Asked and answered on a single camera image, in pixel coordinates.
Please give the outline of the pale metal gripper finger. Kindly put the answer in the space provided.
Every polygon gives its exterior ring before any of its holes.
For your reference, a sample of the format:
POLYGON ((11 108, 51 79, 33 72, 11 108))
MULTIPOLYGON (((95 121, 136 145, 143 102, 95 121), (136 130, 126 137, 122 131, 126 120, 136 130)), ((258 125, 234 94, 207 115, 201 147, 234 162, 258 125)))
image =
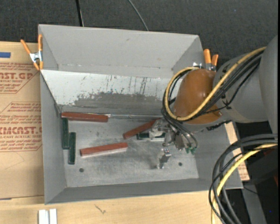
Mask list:
POLYGON ((165 163, 168 162, 169 158, 172 156, 170 150, 168 148, 163 148, 158 156, 157 168, 163 169, 165 163))
POLYGON ((161 119, 156 120, 148 131, 150 140, 162 139, 165 137, 165 134, 163 121, 161 119))

